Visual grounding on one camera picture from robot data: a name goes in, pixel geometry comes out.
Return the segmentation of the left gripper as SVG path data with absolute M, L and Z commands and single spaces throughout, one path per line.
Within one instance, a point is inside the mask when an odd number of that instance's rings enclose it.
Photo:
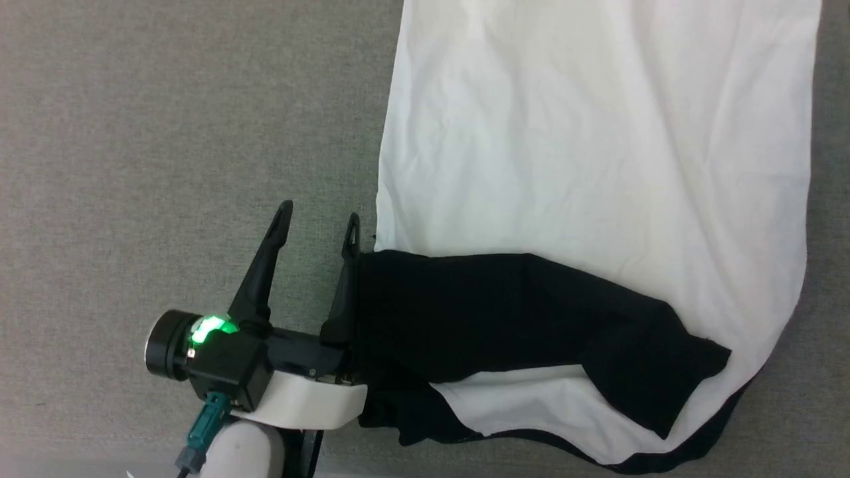
M 203 402 L 289 430 L 336 430 L 363 411 L 351 364 L 356 331 L 359 215 L 343 237 L 342 270 L 321 335 L 272 326 L 268 298 L 294 202 L 280 203 L 226 314 L 166 311 L 145 344 L 146 369 L 186 381 Z

